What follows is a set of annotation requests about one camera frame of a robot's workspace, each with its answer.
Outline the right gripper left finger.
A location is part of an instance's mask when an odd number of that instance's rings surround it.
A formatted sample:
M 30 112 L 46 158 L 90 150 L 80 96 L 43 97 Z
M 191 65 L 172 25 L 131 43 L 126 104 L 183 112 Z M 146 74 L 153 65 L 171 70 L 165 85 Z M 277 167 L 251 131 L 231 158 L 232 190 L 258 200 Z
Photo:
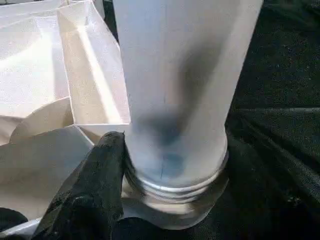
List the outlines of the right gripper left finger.
M 125 135 L 103 135 L 63 183 L 38 224 L 33 240 L 109 240 L 123 216 Z

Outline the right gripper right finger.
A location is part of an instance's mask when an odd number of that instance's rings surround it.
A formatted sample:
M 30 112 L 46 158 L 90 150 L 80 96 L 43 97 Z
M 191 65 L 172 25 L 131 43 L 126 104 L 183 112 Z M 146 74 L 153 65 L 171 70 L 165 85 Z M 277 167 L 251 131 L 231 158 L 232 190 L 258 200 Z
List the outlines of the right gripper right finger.
M 310 206 L 297 185 L 267 166 L 265 154 L 238 139 L 228 141 L 229 160 L 220 237 L 223 240 L 318 240 L 319 205 Z

